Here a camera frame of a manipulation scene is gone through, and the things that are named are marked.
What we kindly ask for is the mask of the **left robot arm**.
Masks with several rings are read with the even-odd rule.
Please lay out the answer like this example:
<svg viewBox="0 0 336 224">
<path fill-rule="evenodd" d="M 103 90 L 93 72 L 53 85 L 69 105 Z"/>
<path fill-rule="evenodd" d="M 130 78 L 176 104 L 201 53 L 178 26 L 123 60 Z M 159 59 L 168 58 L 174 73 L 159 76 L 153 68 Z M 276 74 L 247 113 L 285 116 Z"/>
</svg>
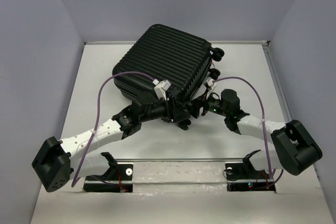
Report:
<svg viewBox="0 0 336 224">
<path fill-rule="evenodd" d="M 86 160 L 87 154 L 135 134 L 143 122 L 161 119 L 167 123 L 180 123 L 189 118 L 190 103 L 174 96 L 157 99 L 149 92 L 141 92 L 129 106 L 104 123 L 97 123 L 92 130 L 60 140 L 54 136 L 46 139 L 32 167 L 48 193 L 79 178 L 81 171 L 88 176 L 99 174 L 104 179 L 111 179 L 116 174 L 113 157 L 100 154 L 97 168 L 94 162 Z"/>
</svg>

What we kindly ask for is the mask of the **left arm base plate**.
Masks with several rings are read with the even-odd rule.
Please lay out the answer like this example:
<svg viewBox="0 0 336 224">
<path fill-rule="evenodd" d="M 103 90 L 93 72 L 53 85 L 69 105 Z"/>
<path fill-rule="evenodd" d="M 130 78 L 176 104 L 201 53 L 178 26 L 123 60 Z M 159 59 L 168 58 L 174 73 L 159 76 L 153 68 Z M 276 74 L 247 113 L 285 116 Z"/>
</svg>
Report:
<svg viewBox="0 0 336 224">
<path fill-rule="evenodd" d="M 133 163 L 118 163 L 103 175 L 87 176 L 83 184 L 87 193 L 132 193 Z"/>
</svg>

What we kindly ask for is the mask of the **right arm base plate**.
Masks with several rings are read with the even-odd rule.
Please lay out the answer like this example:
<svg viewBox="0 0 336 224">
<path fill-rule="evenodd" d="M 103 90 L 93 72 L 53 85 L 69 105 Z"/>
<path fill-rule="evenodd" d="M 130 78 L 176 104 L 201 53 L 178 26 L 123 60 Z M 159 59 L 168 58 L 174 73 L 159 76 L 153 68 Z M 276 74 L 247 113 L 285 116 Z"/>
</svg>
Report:
<svg viewBox="0 0 336 224">
<path fill-rule="evenodd" d="M 244 163 L 226 163 L 223 170 L 228 192 L 273 191 L 274 180 L 263 171 L 247 168 Z"/>
</svg>

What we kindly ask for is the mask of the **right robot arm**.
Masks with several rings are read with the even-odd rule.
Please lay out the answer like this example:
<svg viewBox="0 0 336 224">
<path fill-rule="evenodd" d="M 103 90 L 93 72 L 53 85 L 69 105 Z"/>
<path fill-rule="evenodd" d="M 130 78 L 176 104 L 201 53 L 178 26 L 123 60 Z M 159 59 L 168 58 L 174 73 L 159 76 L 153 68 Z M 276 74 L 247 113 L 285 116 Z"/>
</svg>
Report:
<svg viewBox="0 0 336 224">
<path fill-rule="evenodd" d="M 192 115 L 197 118 L 207 112 L 224 117 L 226 127 L 240 135 L 258 138 L 274 146 L 246 155 L 241 171 L 253 178 L 261 170 L 283 169 L 297 176 L 322 159 L 321 148 L 298 120 L 287 123 L 266 121 L 244 112 L 236 91 L 225 89 L 220 95 L 205 92 L 192 101 Z"/>
</svg>

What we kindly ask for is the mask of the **black hard-shell suitcase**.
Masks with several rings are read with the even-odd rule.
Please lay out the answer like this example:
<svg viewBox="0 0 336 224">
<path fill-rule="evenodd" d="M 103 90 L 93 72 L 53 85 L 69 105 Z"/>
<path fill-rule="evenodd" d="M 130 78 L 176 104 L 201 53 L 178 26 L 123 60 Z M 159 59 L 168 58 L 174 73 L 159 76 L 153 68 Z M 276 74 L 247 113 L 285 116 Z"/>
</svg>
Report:
<svg viewBox="0 0 336 224">
<path fill-rule="evenodd" d="M 114 84 L 124 97 L 134 100 L 141 92 L 155 93 L 146 78 L 149 75 L 171 83 L 166 92 L 168 98 L 174 96 L 191 103 L 206 77 L 220 76 L 220 71 L 212 69 L 211 64 L 221 61 L 224 54 L 203 38 L 155 24 L 114 66 Z M 191 121 L 176 124 L 187 130 Z"/>
</svg>

